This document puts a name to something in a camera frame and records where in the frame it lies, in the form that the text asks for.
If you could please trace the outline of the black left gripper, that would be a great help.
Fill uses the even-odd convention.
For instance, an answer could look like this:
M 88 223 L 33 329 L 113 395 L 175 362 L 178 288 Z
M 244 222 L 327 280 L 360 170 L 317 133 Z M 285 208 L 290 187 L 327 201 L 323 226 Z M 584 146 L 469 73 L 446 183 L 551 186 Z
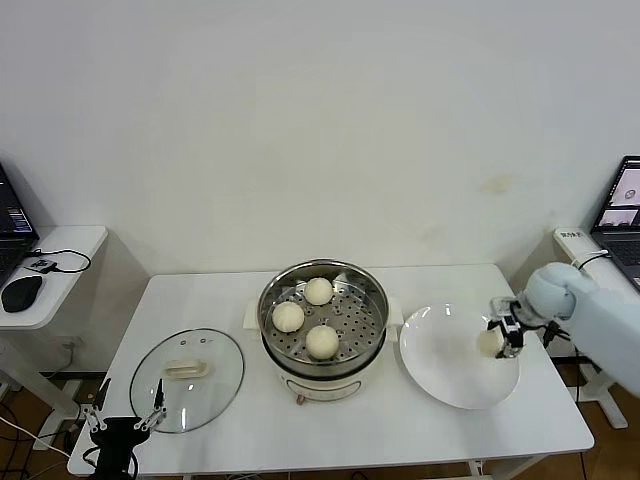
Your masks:
M 94 472 L 90 479 L 136 479 L 139 462 L 134 448 L 149 439 L 166 418 L 163 379 L 158 380 L 152 412 L 145 418 L 111 417 L 104 419 L 102 413 L 107 397 L 110 378 L 101 384 L 91 404 L 83 404 L 81 413 L 88 423 L 93 450 L 98 452 Z

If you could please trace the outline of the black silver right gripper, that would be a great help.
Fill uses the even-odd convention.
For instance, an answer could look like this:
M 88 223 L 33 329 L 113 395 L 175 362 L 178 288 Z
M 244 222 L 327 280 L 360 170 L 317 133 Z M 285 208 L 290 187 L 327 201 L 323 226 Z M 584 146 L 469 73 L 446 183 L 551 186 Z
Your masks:
M 489 303 L 491 314 L 486 330 L 497 330 L 503 336 L 496 359 L 516 358 L 524 348 L 524 330 L 514 313 L 516 303 L 509 297 L 496 297 Z

